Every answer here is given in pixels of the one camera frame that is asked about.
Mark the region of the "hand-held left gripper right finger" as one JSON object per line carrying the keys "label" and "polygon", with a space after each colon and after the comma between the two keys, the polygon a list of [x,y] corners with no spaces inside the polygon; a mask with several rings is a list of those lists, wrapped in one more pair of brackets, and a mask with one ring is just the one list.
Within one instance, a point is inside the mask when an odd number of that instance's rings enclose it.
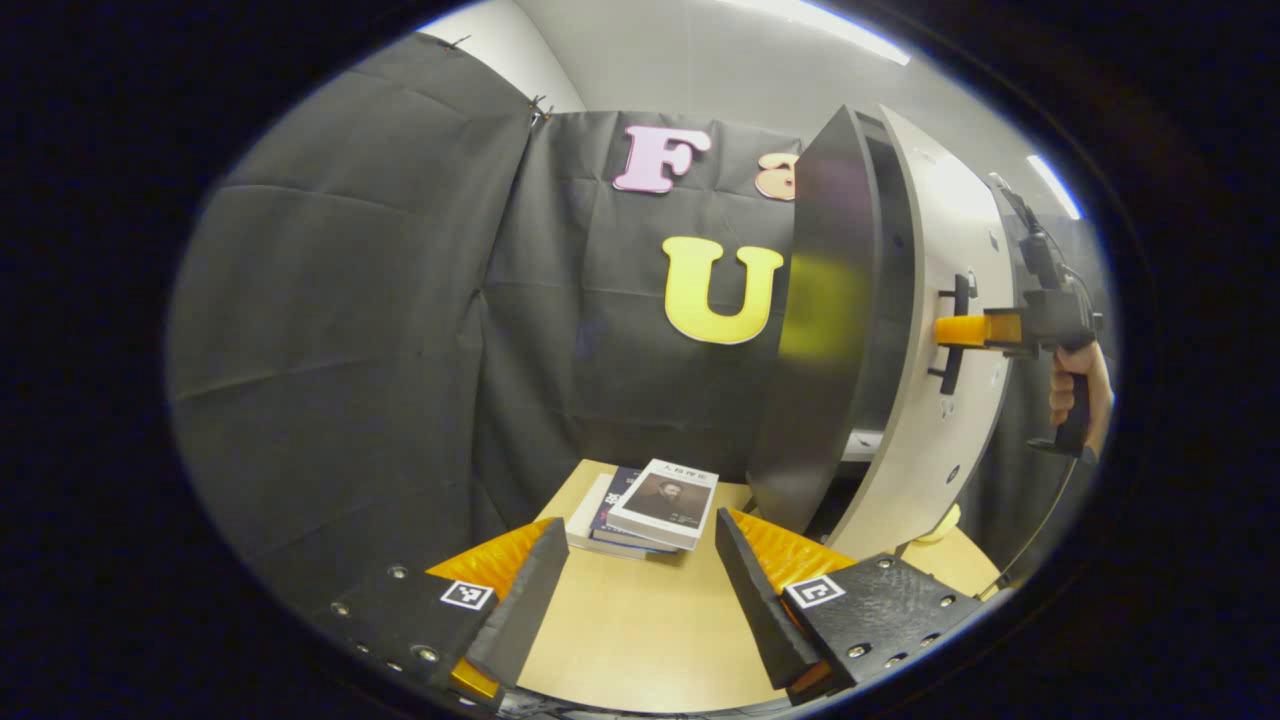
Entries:
{"label": "hand-held left gripper right finger", "polygon": [[792,705],[881,680],[982,606],[892,553],[851,560],[736,509],[718,510],[716,550],[765,674]]}

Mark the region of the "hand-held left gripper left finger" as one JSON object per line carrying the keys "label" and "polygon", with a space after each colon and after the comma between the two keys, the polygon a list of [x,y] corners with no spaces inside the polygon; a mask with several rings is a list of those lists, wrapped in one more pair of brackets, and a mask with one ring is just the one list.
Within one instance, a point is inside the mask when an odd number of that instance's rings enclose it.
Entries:
{"label": "hand-held left gripper left finger", "polygon": [[372,573],[321,602],[314,624],[407,691],[498,706],[518,684],[568,556],[563,518],[544,518],[429,569]]}

